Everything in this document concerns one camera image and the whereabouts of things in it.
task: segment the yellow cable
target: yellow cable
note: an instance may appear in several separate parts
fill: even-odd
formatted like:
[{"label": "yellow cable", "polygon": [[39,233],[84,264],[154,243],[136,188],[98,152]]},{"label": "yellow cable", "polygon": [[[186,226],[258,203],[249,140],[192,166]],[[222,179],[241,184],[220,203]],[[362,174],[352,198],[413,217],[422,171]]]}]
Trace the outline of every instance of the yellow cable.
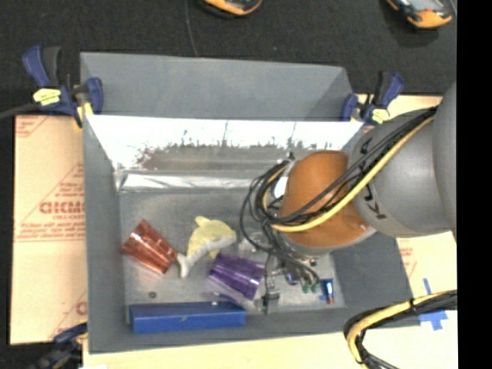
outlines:
[{"label": "yellow cable", "polygon": [[326,220],[331,218],[334,214],[339,212],[346,204],[348,204],[354,197],[361,191],[364,186],[369,183],[369,181],[390,161],[390,159],[394,156],[394,154],[400,150],[400,148],[410,139],[412,138],[421,128],[425,125],[429,124],[432,120],[434,120],[434,116],[424,120],[417,127],[411,130],[408,134],[406,134],[397,144],[391,148],[391,150],[385,154],[381,160],[364,176],[363,179],[359,183],[357,183],[330,211],[318,216],[312,221],[309,221],[304,224],[299,225],[282,225],[282,224],[272,224],[272,228],[282,231],[282,232],[297,232],[297,231],[305,231],[310,228],[316,227],[317,225],[324,223]]},{"label": "yellow cable", "polygon": [[399,304],[395,304],[393,306],[385,307],[380,311],[377,311],[373,314],[369,314],[367,317],[364,317],[363,319],[359,320],[357,323],[352,325],[345,339],[347,340],[348,348],[351,351],[352,355],[354,356],[356,362],[358,362],[359,364],[361,364],[362,362],[362,357],[359,354],[359,350],[357,349],[356,340],[357,340],[357,336],[359,336],[363,330],[369,328],[371,325],[376,324],[378,321],[381,321],[385,318],[390,318],[395,316],[396,314],[408,311],[412,308],[412,306],[419,305],[425,301],[428,301],[432,298],[439,297],[440,295],[447,294],[447,293],[449,293],[449,291],[437,292],[434,294],[429,294],[423,297],[415,298],[412,301],[405,301]]}]

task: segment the yellow plush toy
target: yellow plush toy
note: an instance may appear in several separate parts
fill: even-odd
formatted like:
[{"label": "yellow plush toy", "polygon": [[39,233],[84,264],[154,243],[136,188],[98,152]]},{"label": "yellow plush toy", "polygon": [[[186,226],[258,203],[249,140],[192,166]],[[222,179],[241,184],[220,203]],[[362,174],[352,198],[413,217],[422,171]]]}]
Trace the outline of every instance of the yellow plush toy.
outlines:
[{"label": "yellow plush toy", "polygon": [[236,232],[223,221],[203,216],[197,216],[194,221],[198,227],[191,234],[186,256],[179,253],[177,258],[182,278],[186,278],[191,267],[207,253],[214,259],[222,248],[236,242]]}]

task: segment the cardboard sheet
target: cardboard sheet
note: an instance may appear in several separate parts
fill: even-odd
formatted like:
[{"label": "cardboard sheet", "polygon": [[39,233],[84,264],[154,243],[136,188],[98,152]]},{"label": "cardboard sheet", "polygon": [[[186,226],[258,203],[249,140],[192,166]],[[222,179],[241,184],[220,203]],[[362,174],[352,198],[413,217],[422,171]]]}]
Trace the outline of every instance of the cardboard sheet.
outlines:
[{"label": "cardboard sheet", "polygon": [[12,344],[50,341],[87,319],[83,177],[73,118],[17,117]]}]

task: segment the clamp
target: clamp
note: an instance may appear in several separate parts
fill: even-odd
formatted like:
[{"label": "clamp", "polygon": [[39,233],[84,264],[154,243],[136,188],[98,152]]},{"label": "clamp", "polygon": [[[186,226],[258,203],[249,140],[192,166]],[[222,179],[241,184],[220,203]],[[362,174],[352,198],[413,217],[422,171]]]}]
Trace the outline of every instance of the clamp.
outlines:
[{"label": "clamp", "polygon": [[344,100],[341,112],[342,121],[362,121],[364,126],[381,125],[390,119],[387,110],[389,104],[401,93],[404,87],[403,78],[396,72],[380,71],[376,91],[371,98],[367,96],[365,103],[358,101],[357,95],[350,93]]},{"label": "clamp", "polygon": [[79,106],[77,97],[84,95],[90,104],[88,112],[100,114],[104,104],[102,83],[99,78],[89,78],[83,85],[72,89],[60,85],[57,77],[59,52],[59,47],[43,48],[35,45],[22,55],[22,64],[40,88],[33,94],[38,109],[50,115],[73,116],[81,127],[84,111]]}]

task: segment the red cup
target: red cup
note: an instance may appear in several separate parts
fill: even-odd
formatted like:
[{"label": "red cup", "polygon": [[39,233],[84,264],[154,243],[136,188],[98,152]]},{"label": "red cup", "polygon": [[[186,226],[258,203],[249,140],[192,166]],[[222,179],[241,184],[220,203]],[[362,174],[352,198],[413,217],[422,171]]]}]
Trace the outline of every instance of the red cup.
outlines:
[{"label": "red cup", "polygon": [[120,252],[161,274],[171,267],[178,256],[176,250],[146,220],[142,220],[133,230]]}]

